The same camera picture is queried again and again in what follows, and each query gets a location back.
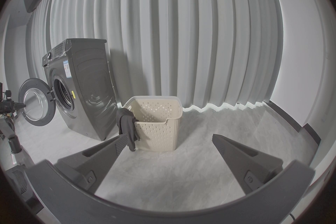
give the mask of washing machine door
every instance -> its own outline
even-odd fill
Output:
[[[47,125],[56,112],[55,96],[51,88],[40,79],[26,80],[19,90],[19,102],[26,105],[22,115],[35,126]]]

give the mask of sticker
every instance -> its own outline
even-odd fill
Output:
[[[70,78],[71,77],[71,72],[70,72],[70,67],[69,67],[69,61],[63,61],[63,65],[64,65],[64,71],[65,71],[65,75],[66,78]]]

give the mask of laundry basket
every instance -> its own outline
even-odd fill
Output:
[[[179,133],[179,121],[183,109],[174,96],[134,96],[124,108],[132,111],[138,122],[135,128],[140,141],[138,149],[146,151],[173,151]]]

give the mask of washing machine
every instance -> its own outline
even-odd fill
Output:
[[[104,140],[116,124],[117,103],[107,63],[106,40],[69,38],[43,58],[47,83],[26,80],[19,102],[23,117],[35,126],[48,124],[56,106],[67,126]]]

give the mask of floor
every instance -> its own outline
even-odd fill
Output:
[[[43,159],[55,163],[99,143],[68,129],[58,111],[47,126],[35,127],[19,117],[15,127],[35,163]],[[117,132],[115,128],[109,138]],[[244,196],[212,144],[213,133],[279,157],[283,167],[294,159],[310,164],[317,150],[305,130],[297,133],[266,104],[253,109],[237,105],[220,111],[185,111],[175,151],[131,152],[126,147],[96,195],[129,207],[166,212],[213,207]],[[0,161],[4,169],[11,167],[6,141],[0,141]]]

